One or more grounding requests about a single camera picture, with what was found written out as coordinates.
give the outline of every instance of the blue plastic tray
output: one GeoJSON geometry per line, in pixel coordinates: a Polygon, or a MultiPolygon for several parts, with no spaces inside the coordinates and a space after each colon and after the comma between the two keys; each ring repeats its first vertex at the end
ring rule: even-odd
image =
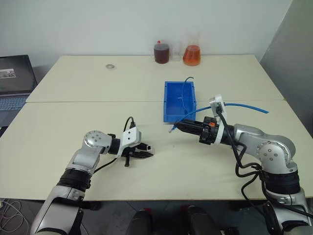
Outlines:
{"type": "MultiPolygon", "coordinates": [[[[163,110],[164,122],[175,122],[186,115],[181,99],[181,89],[183,84],[184,82],[165,82],[163,110]]],[[[196,110],[197,102],[193,82],[185,83],[183,99],[187,113],[196,110]]],[[[195,120],[196,114],[192,114],[186,118],[195,120]]]]}

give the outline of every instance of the table surface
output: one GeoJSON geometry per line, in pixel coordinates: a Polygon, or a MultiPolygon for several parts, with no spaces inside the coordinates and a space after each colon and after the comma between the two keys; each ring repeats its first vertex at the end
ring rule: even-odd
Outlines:
{"type": "Polygon", "coordinates": [[[149,56],[62,56],[27,102],[163,101],[165,81],[189,76],[197,101],[215,94],[224,100],[284,99],[254,55],[201,56],[194,67],[161,65],[149,56]]]}
{"type": "MultiPolygon", "coordinates": [[[[283,100],[242,101],[266,110],[259,113],[227,107],[229,124],[259,127],[268,134],[290,138],[296,146],[300,183],[313,196],[313,140],[283,100]]],[[[199,102],[204,107],[207,102],[199,102]]],[[[169,134],[162,122],[163,102],[27,103],[0,139],[0,197],[46,199],[89,130],[116,133],[120,137],[126,118],[132,115],[142,141],[156,154],[148,159],[124,159],[97,172],[86,200],[243,199],[240,188],[248,179],[235,175],[235,159],[229,146],[206,145],[194,135],[169,134]]],[[[210,110],[197,120],[212,116],[210,110]]],[[[99,166],[113,158],[102,155],[99,166]]],[[[244,163],[257,161],[249,155],[244,163]]],[[[252,199],[264,198],[260,182],[246,189],[252,199]]]]}

